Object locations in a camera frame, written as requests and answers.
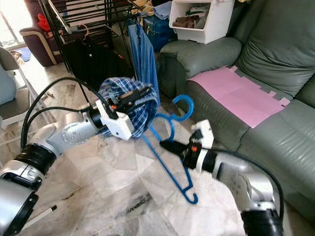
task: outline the red cloth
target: red cloth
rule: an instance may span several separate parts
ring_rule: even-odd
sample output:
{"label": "red cloth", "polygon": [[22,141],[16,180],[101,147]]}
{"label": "red cloth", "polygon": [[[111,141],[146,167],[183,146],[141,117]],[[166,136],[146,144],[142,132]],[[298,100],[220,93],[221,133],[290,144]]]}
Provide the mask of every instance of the red cloth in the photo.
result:
{"label": "red cloth", "polygon": [[43,14],[39,13],[38,14],[38,26],[41,27],[46,33],[50,32],[50,26],[48,24],[48,21],[46,20],[45,16]]}

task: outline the gray leather sofa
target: gray leather sofa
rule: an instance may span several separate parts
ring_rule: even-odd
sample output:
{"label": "gray leather sofa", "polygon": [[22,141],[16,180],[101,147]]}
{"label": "gray leather sofa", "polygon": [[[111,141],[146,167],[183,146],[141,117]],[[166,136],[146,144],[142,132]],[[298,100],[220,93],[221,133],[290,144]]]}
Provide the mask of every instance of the gray leather sofa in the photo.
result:
{"label": "gray leather sofa", "polygon": [[[209,119],[217,141],[268,167],[285,200],[315,225],[315,1],[253,0],[233,37],[207,45],[169,43],[159,62],[162,92],[188,94],[193,119]],[[187,80],[233,64],[238,74],[290,104],[252,129]]]}

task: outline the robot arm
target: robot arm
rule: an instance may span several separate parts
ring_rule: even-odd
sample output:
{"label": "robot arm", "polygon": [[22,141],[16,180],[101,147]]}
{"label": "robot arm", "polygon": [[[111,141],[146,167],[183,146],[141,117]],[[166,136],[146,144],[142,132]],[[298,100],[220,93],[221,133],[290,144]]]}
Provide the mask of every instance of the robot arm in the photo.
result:
{"label": "robot arm", "polygon": [[62,122],[41,128],[21,153],[0,170],[0,236],[18,234],[33,211],[49,168],[67,149],[82,144],[107,126],[128,140],[134,127],[124,113],[110,118],[101,101],[88,112],[69,113]]}
{"label": "robot arm", "polygon": [[178,155],[185,167],[210,172],[229,188],[248,236],[283,236],[274,188],[266,172],[236,153],[211,150],[214,136],[209,121],[201,121],[192,129],[195,132],[188,145],[164,140],[161,146]]}

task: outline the blue clothes hanger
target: blue clothes hanger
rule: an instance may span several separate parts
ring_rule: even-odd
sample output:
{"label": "blue clothes hanger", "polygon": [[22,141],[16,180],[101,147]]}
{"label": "blue clothes hanger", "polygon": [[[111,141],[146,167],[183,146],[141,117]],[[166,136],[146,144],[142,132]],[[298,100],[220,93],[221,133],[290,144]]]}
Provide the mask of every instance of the blue clothes hanger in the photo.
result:
{"label": "blue clothes hanger", "polygon": [[[179,117],[179,116],[177,116],[175,114],[171,114],[170,116],[166,115],[166,114],[162,114],[162,113],[156,114],[156,118],[164,118],[164,119],[166,119],[168,121],[168,123],[169,123],[169,125],[171,127],[171,135],[169,137],[169,140],[173,140],[174,134],[175,134],[173,120],[176,120],[176,121],[179,121],[179,122],[184,121],[184,120],[188,119],[193,113],[194,104],[193,104],[192,99],[189,96],[187,96],[187,95],[179,95],[179,96],[174,98],[173,103],[176,104],[180,100],[184,100],[189,105],[189,110],[183,117]],[[157,133],[157,131],[153,128],[152,125],[150,125],[149,129],[152,131],[152,133],[154,134],[156,139],[158,139],[159,141],[162,141],[161,136]],[[186,188],[182,188],[181,185],[176,180],[176,178],[173,176],[173,174],[167,168],[167,166],[165,165],[165,163],[163,162],[161,157],[158,155],[158,153],[156,152],[156,150],[154,149],[154,147],[150,143],[149,139],[144,134],[142,134],[142,138],[148,144],[148,146],[150,147],[152,152],[155,154],[155,156],[158,158],[158,160],[160,161],[161,165],[163,166],[165,171],[168,173],[168,175],[171,177],[171,179],[175,183],[176,187],[181,191],[182,195],[186,198],[186,200],[189,203],[191,203],[191,204],[196,204],[198,202],[197,194],[193,193],[193,195],[192,195],[193,196],[193,200],[187,195],[187,191],[190,190],[193,187],[193,183],[192,183],[190,174],[188,172],[188,169],[184,167],[184,170],[185,170],[185,173],[186,173],[186,177],[187,177],[187,180],[188,180],[188,186]]]}

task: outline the black metal rack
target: black metal rack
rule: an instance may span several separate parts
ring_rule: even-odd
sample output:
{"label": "black metal rack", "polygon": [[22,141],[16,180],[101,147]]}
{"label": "black metal rack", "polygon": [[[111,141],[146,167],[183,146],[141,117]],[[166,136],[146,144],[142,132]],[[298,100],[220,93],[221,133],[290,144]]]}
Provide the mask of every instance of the black metal rack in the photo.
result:
{"label": "black metal rack", "polygon": [[[75,39],[82,39],[89,30],[89,38],[108,49],[113,49],[113,37],[123,37],[129,62],[131,56],[127,49],[124,32],[126,19],[135,18],[131,10],[138,8],[129,0],[38,0],[50,25],[52,34],[63,56],[68,69],[71,68],[63,55],[62,45]],[[114,23],[119,23],[120,31],[112,29]]]}

